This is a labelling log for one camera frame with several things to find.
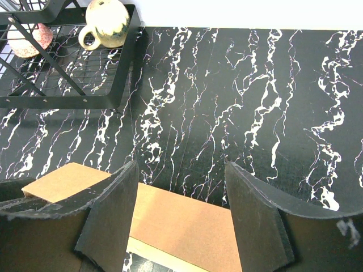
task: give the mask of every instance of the white wall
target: white wall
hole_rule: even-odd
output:
[[[121,1],[134,3],[147,26],[363,29],[362,0]]]

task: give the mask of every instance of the mug handle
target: mug handle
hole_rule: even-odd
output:
[[[95,38],[95,41],[91,45],[85,44],[85,37],[88,33],[91,33]],[[85,48],[86,50],[95,50],[101,44],[101,41],[93,34],[93,27],[90,27],[89,25],[86,25],[81,30],[81,32],[78,35],[78,41],[79,41],[79,44],[81,45],[81,47]]]

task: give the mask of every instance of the mug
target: mug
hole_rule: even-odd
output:
[[[78,35],[79,44],[86,50],[95,50],[101,44],[116,48],[124,45],[130,16],[119,0],[93,0],[86,10],[87,25]],[[95,41],[85,44],[85,37],[91,33]]]
[[[22,24],[22,26],[30,33],[30,29],[34,28],[34,24]],[[46,49],[53,40],[53,32],[43,24],[37,24],[37,27],[32,32],[33,38],[40,44],[43,49]],[[20,58],[31,58],[39,54],[39,51],[25,39],[23,34],[12,25],[7,33],[9,45],[15,55]]]

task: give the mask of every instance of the black marble surface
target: black marble surface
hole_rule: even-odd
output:
[[[304,201],[362,209],[362,38],[146,28],[119,112],[1,109],[0,178],[137,160],[141,182],[228,207],[231,160]]]

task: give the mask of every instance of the black container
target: black container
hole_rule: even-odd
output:
[[[8,24],[8,14],[20,23],[50,23],[54,21],[60,11],[68,6],[72,0],[20,0],[14,3],[17,11],[0,12],[0,24]]]
[[[37,48],[41,54],[29,59],[19,58],[10,50],[6,38],[9,28],[3,26],[0,108],[117,108],[140,30],[135,5],[125,7],[130,15],[129,31],[125,44],[116,49],[100,46],[87,51],[80,46],[78,34],[85,25],[85,8],[63,9],[56,20],[46,24],[53,31],[53,41],[47,50]],[[22,27],[17,21],[13,25]],[[31,41],[31,35],[24,36]]]

